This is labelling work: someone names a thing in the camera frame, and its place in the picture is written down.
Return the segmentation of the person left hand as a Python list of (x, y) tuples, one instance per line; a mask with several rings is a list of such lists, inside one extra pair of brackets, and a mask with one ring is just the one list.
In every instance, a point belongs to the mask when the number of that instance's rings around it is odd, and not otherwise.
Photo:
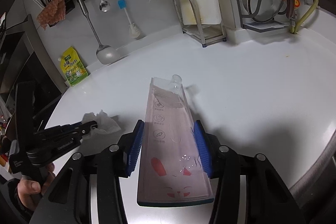
[(21, 203), (23, 204), (23, 206), (32, 211), (34, 211), (37, 208), (37, 205), (39, 203), (38, 201), (34, 201), (33, 197), (40, 194), (44, 195), (55, 178), (54, 163), (48, 164), (46, 166), (46, 169), (48, 170), (48, 177), (43, 186), (41, 186), (36, 181), (28, 180), (25, 178), (22, 178), (17, 186), (18, 197)]

